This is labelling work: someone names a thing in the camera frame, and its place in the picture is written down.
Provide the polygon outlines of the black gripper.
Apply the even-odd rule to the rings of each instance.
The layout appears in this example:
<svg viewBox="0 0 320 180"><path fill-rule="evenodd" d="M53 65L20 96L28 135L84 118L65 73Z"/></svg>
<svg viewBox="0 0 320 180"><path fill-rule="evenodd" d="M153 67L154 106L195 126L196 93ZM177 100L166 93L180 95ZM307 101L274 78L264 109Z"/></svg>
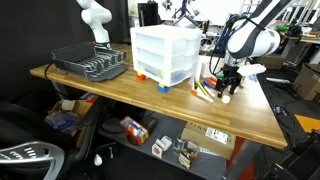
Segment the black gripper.
<svg viewBox="0 0 320 180"><path fill-rule="evenodd" d="M217 81L217 90L218 90L219 98L221 98L223 95L223 91L226 88L226 83L233 82L229 90L229 94L233 95L236 88L240 85L240 82L241 82L241 75L238 73L237 66L231 66L231 65L225 64L223 66L223 75L224 75L223 80Z"/></svg>

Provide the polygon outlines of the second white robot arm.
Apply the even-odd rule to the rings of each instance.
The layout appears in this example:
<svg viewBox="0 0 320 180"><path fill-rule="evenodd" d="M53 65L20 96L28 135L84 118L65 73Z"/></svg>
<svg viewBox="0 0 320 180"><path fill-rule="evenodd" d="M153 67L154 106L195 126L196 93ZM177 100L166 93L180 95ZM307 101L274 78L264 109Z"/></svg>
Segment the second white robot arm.
<svg viewBox="0 0 320 180"><path fill-rule="evenodd" d="M111 43L108 31L103 27L112 20L112 14L95 0L76 0L82 8L81 18L91 28L96 46L110 49Z"/></svg>

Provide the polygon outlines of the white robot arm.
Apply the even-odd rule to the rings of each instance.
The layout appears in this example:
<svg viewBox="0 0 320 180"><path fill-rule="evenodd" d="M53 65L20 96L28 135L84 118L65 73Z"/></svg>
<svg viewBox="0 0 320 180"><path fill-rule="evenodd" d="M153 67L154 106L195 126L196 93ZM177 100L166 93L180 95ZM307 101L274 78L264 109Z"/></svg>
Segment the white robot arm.
<svg viewBox="0 0 320 180"><path fill-rule="evenodd" d="M227 23L222 40L217 43L218 52L224 54L223 79L218 80L216 90L222 97L230 87L233 95L240 85L239 72L247 58L273 53L280 44L280 35L270 25L297 0L262 0L249 16L233 16L233 23Z"/></svg>

